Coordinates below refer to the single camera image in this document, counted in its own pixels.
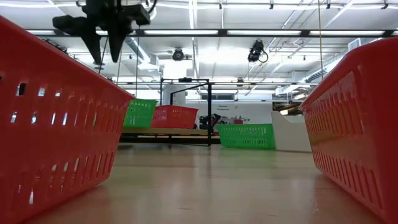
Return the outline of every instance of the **ceiling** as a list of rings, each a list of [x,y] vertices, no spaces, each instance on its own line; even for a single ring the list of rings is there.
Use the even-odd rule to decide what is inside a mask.
[[[138,3],[127,0],[123,1],[123,4],[126,2]],[[321,24],[317,9],[302,10],[303,7],[317,7],[317,0],[273,0],[273,2],[274,9],[270,10],[268,0],[222,0],[222,9],[219,9],[219,0],[159,0],[156,15],[152,15],[151,25],[145,26],[145,29],[319,29],[320,26],[323,29],[396,29],[398,27],[398,0],[388,0],[389,7],[385,10],[381,9],[384,5],[383,0],[331,0],[331,4],[339,9],[335,7],[321,9]],[[326,6],[328,1],[321,2]],[[0,0],[0,14],[25,29],[53,29],[53,17],[65,14],[74,17],[84,16],[84,13],[76,6],[51,8],[20,6],[47,7],[51,4],[73,5],[74,3],[70,0]],[[374,9],[359,10],[361,7]],[[48,39],[66,47],[68,53],[81,63],[92,69],[97,67],[80,38],[48,37]],[[261,39],[265,46],[271,43],[266,49],[269,61],[261,66],[249,64],[247,60],[249,48],[257,39]],[[235,82],[237,78],[245,78],[251,82],[296,82],[295,76],[302,77],[319,67],[321,58],[325,61],[344,52],[348,43],[354,38],[323,39],[322,57],[319,38],[196,37],[192,40],[191,37],[141,37],[136,40],[146,53],[157,56],[160,67],[167,66],[171,62],[170,53],[176,48],[181,48],[184,54],[193,55],[193,46],[195,46],[196,63],[188,66],[186,73],[188,77],[197,76],[221,82]],[[108,47],[105,47],[105,38],[101,39],[101,46],[107,53],[109,52]],[[110,76],[119,74],[120,77],[134,77],[137,73],[139,81],[151,82],[159,80],[162,73],[162,68],[137,69],[135,53],[126,44],[123,46],[120,66],[111,61],[109,54],[105,54],[103,62],[105,65],[101,72]],[[197,74],[194,72],[194,65],[197,66]]]

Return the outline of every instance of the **cable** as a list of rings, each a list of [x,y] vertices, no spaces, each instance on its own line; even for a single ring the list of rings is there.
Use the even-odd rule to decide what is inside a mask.
[[[154,3],[152,4],[152,7],[150,7],[148,13],[151,13],[155,9],[156,3],[157,3],[157,0],[154,0]]]
[[[137,49],[139,47],[139,37],[137,38]],[[138,52],[136,54],[136,98],[137,98],[137,84],[138,84]]]
[[[319,44],[320,44],[320,53],[321,53],[321,74],[323,80],[323,60],[322,60],[322,25],[321,25],[321,2],[318,0],[318,19],[319,19]]]
[[[105,56],[105,50],[106,50],[106,44],[108,43],[108,36],[106,36],[106,40],[105,40],[105,46],[104,46],[104,52],[102,52],[102,58],[101,58],[101,63],[99,65],[99,70],[98,70],[98,74],[101,73],[101,69],[102,69],[102,65],[104,64],[104,56]]]
[[[262,61],[262,60],[260,60],[260,58],[259,58],[259,62],[261,62],[261,63],[266,63],[266,62],[268,61],[268,59],[269,59],[268,54],[267,54],[267,52],[266,52],[265,50],[262,50],[262,52],[267,56],[267,59],[266,59],[265,61]]]
[[[119,83],[119,73],[120,73],[121,62],[122,62],[122,50],[120,50],[120,55],[119,55],[118,77],[116,77],[116,85],[118,85],[118,83]]]

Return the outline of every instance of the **red basket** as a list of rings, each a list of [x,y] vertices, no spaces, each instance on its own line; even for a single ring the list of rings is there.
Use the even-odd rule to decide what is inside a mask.
[[[0,223],[109,177],[131,96],[0,16]]]
[[[198,109],[184,106],[157,106],[151,127],[193,129],[197,113]]]
[[[397,62],[398,38],[354,49],[301,105],[315,165],[394,224],[398,223]]]

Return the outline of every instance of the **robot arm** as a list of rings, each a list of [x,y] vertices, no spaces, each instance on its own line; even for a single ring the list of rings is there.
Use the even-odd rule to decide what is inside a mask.
[[[96,28],[108,31],[109,48],[113,62],[117,62],[123,41],[132,32],[131,23],[149,25],[149,14],[141,4],[122,6],[121,0],[86,0],[82,11],[87,17],[57,16],[52,19],[53,26],[71,36],[81,37],[96,64],[101,64],[100,39]]]

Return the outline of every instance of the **light fixture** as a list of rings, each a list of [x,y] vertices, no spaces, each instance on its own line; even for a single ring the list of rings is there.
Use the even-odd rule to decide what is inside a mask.
[[[75,7],[75,3],[67,3],[67,4],[12,4],[12,3],[0,3],[0,6],[4,7],[19,7],[19,8],[27,8],[27,9],[45,9],[45,8],[55,8],[55,7]]]
[[[216,35],[218,30],[145,30],[147,35]]]
[[[34,35],[55,35],[53,30],[26,30]]]
[[[299,100],[299,99],[305,98],[305,97],[307,97],[307,96],[308,96],[307,94],[302,93],[302,94],[299,94],[299,95],[297,95],[297,96],[294,96],[294,99],[295,99],[295,100]]]
[[[172,55],[173,60],[175,61],[181,61],[184,59],[184,53],[182,52],[182,49],[175,49],[174,53]]]
[[[382,35],[383,30],[322,30],[322,35]],[[310,31],[310,35],[320,35],[319,30]]]
[[[229,35],[299,35],[300,30],[228,30]]]
[[[260,57],[262,55],[267,56],[267,58],[265,60],[260,60]],[[262,40],[256,40],[255,43],[253,44],[253,47],[250,48],[248,61],[249,61],[249,63],[253,63],[253,62],[255,63],[257,61],[259,61],[261,63],[266,63],[268,61],[268,54],[264,50],[264,44],[262,43]]]
[[[98,35],[107,35],[108,31],[104,31],[104,30],[96,30],[95,31]]]

